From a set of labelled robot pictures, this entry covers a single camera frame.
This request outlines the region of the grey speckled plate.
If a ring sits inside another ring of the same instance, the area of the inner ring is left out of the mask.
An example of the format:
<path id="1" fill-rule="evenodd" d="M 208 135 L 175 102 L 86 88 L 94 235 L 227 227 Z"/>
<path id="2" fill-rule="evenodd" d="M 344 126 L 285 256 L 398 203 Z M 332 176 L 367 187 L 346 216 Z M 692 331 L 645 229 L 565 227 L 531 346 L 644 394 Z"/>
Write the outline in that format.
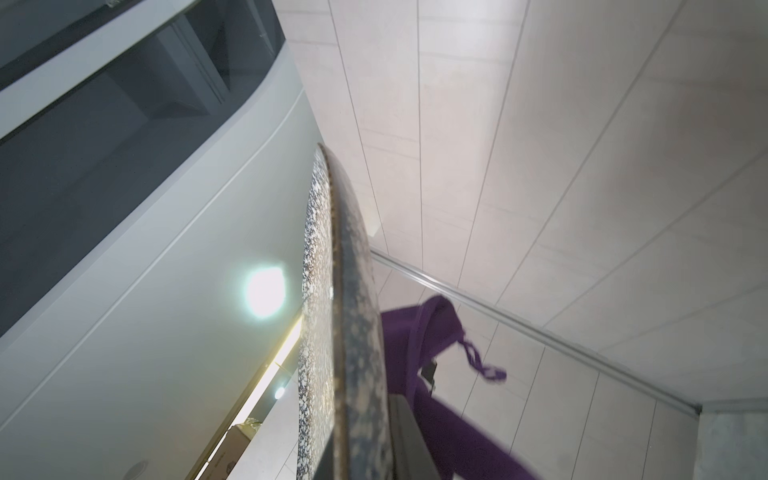
<path id="1" fill-rule="evenodd" d="M 314 151 L 304 229 L 298 473 L 327 446 L 333 479 L 394 474 L 381 319 L 359 203 L 340 161 Z"/>

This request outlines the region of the purple cloth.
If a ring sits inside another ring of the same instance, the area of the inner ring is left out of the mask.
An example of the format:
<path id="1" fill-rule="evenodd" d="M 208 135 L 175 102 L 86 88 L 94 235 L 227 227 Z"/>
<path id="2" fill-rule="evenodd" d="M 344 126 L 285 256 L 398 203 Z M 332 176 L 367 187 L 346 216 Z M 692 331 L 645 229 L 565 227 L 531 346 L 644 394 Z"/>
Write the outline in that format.
<path id="1" fill-rule="evenodd" d="M 442 295 L 381 313 L 387 386 L 403 396 L 441 479 L 533 479 L 535 475 L 458 406 L 459 386 L 502 384 L 507 372 L 484 362 L 454 304 Z"/>

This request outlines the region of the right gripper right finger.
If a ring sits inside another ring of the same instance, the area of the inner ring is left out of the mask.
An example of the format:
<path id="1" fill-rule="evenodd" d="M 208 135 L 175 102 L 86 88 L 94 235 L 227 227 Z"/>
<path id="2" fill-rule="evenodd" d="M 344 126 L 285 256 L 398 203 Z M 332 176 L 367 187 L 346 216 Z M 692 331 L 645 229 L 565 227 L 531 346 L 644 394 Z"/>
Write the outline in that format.
<path id="1" fill-rule="evenodd" d="M 397 480 L 439 480 L 440 475 L 406 398 L 388 397 L 394 474 Z"/>

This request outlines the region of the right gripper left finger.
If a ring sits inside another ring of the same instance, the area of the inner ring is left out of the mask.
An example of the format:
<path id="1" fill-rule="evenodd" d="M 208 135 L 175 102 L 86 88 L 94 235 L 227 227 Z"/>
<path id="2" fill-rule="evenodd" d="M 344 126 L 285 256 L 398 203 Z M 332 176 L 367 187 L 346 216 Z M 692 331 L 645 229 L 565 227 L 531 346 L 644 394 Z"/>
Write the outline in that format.
<path id="1" fill-rule="evenodd" d="M 327 446 L 312 477 L 313 480 L 333 480 L 333 447 Z"/>

